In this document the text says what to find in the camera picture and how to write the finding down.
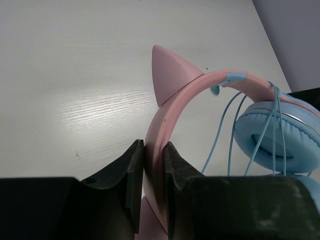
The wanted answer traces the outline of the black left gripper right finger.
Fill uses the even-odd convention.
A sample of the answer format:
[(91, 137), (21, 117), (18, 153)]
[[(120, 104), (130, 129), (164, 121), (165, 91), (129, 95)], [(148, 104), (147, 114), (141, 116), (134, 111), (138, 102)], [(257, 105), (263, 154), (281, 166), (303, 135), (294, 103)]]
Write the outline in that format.
[(317, 240), (320, 214), (288, 176), (204, 176), (172, 143), (163, 150), (171, 240)]

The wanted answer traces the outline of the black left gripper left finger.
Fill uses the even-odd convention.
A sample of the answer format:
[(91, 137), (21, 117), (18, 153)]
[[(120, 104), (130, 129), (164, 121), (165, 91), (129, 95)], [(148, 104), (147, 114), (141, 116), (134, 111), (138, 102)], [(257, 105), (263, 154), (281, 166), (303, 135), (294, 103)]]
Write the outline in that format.
[(95, 174), (3, 178), (3, 240), (132, 240), (139, 232), (144, 142)]

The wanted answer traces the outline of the pink blue cat-ear headphones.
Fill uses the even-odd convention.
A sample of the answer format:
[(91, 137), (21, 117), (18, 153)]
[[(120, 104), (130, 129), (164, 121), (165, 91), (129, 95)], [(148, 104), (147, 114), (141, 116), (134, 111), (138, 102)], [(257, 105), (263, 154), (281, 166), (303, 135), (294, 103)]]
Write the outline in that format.
[(235, 114), (230, 141), (249, 157), (249, 166), (271, 170), (263, 176), (300, 180), (320, 214), (320, 184), (310, 177), (320, 166), (320, 113), (315, 107), (246, 71), (204, 73), (159, 45), (152, 49), (151, 65), (158, 110), (145, 138), (143, 188), (159, 223), (152, 228), (157, 239), (169, 239), (164, 148), (184, 108), (206, 89), (218, 95), (220, 87), (229, 87), (252, 100), (243, 113)]

